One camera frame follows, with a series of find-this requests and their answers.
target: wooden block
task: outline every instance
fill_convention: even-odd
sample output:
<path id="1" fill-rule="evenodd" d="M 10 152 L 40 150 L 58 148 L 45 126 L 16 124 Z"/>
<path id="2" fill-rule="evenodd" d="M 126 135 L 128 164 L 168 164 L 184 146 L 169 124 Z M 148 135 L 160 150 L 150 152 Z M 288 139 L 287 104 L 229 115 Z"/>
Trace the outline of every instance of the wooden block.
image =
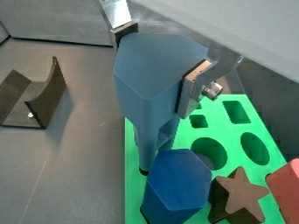
<path id="1" fill-rule="evenodd" d="M 287 224 L 299 223 L 299 158 L 265 177 Z"/>
<path id="2" fill-rule="evenodd" d="M 209 189 L 209 222 L 226 220 L 232 224 L 253 224 L 265 221 L 257 200 L 268 195 L 268 189 L 248 182 L 244 168 L 226 178 L 217 176 Z"/>

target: blue hexagonal prism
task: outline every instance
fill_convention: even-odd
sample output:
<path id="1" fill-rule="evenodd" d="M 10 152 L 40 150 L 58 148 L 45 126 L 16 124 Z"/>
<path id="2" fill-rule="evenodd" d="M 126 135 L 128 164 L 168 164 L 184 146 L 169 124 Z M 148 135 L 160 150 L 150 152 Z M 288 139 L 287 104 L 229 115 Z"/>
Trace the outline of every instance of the blue hexagonal prism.
<path id="1" fill-rule="evenodd" d="M 157 153 L 146 176 L 141 213 L 150 224 L 184 223 L 205 206 L 210 170 L 190 150 Z"/>
<path id="2" fill-rule="evenodd" d="M 114 64 L 120 110 L 134 125 L 140 169 L 154 150 L 170 149 L 178 125 L 174 104 L 182 75 L 206 60 L 208 49 L 181 35 L 130 33 L 121 38 Z"/>

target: green board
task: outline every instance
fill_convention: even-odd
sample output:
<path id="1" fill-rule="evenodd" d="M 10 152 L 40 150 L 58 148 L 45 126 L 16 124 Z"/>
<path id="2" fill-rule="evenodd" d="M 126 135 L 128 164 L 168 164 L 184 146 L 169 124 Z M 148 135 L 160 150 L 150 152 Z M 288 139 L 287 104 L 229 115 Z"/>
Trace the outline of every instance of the green board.
<path id="1" fill-rule="evenodd" d="M 284 157 L 244 94 L 204 98 L 189 117 L 180 121 L 173 149 L 192 149 L 213 163 L 212 178 L 226 177 L 242 166 L 252 184 L 266 186 L 265 175 L 284 164 Z M 125 120 L 125 224 L 145 224 L 140 214 L 145 177 L 137 170 L 133 125 Z M 268 224 L 285 223 L 269 193 L 258 200 Z M 184 222 L 208 224 L 210 204 Z"/>

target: oval hole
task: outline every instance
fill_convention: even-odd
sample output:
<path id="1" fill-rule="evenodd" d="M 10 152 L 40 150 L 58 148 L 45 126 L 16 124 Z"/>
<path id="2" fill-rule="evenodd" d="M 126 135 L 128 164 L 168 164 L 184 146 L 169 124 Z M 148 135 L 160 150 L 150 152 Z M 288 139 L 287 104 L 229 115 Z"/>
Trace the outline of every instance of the oval hole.
<path id="1" fill-rule="evenodd" d="M 190 150 L 212 171 L 218 170 L 228 161 L 224 147 L 212 138 L 197 138 L 190 145 Z"/>
<path id="2" fill-rule="evenodd" d="M 248 158 L 256 164 L 266 165 L 269 161 L 268 151 L 258 137 L 246 132 L 240 137 L 240 144 Z"/>

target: gray floor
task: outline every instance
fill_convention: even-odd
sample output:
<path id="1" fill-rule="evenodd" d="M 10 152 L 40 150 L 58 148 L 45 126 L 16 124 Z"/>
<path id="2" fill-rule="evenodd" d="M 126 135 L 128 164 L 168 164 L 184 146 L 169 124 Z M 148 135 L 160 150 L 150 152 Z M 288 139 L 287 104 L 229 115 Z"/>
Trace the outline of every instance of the gray floor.
<path id="1" fill-rule="evenodd" d="M 46 130 L 0 127 L 0 223 L 124 223 L 124 117 L 113 49 L 9 39 L 0 81 L 12 69 L 45 81 L 52 56 L 68 90 Z M 234 73 L 218 83 L 240 93 Z"/>

